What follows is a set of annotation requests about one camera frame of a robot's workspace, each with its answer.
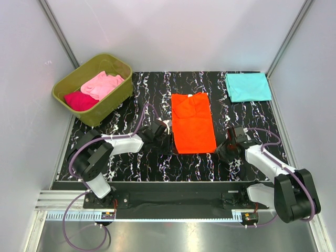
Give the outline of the orange t shirt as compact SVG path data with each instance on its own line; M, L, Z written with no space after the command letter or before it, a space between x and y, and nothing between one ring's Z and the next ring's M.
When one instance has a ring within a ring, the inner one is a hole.
M172 94L172 130L179 154L213 153L217 148L208 94Z

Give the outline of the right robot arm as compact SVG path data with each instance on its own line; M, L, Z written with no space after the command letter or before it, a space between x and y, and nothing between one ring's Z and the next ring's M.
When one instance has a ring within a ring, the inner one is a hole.
M239 204L250 208L258 203L274 209L285 223L312 221L321 212L317 190L312 174L306 169L296 169L279 160L268 146L279 145L281 138L272 134L276 142L261 143L247 134L242 126L230 127L227 139L215 150L219 159L226 163L241 158L259 169L272 182L250 182L238 195Z

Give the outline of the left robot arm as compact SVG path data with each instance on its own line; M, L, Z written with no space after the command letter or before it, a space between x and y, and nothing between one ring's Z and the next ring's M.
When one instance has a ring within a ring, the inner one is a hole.
M68 170L89 191L85 198L87 204L107 208L117 202L115 189L102 173L110 158L149 151L173 153L173 133L168 124L161 120L125 135L106 135L90 130L67 153Z

